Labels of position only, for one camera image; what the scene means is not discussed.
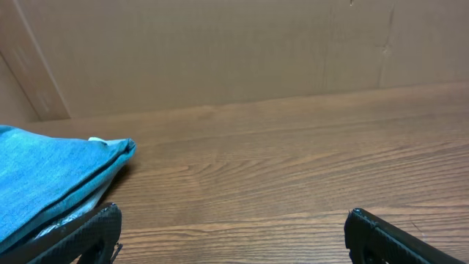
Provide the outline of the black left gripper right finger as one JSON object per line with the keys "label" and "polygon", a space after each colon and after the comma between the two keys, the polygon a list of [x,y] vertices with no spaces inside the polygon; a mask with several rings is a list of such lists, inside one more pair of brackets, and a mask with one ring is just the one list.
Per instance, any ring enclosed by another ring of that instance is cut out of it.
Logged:
{"label": "black left gripper right finger", "polygon": [[464,264],[362,208],[349,212],[344,242],[353,264]]}

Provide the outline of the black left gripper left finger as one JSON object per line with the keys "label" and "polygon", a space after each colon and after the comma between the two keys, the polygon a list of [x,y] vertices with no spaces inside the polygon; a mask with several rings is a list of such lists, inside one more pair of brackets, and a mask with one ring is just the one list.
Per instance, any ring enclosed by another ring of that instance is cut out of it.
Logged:
{"label": "black left gripper left finger", "polygon": [[1,256],[5,264],[111,264],[122,248],[122,213],[109,202]]}

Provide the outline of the folded light blue cloth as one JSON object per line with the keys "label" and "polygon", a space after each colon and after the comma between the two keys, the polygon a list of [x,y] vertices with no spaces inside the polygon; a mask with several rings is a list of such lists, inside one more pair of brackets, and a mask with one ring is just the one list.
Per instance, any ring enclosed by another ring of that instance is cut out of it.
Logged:
{"label": "folded light blue cloth", "polygon": [[56,152],[52,138],[20,128],[1,127],[1,250],[35,238],[49,220],[48,184],[53,176],[46,166]]}

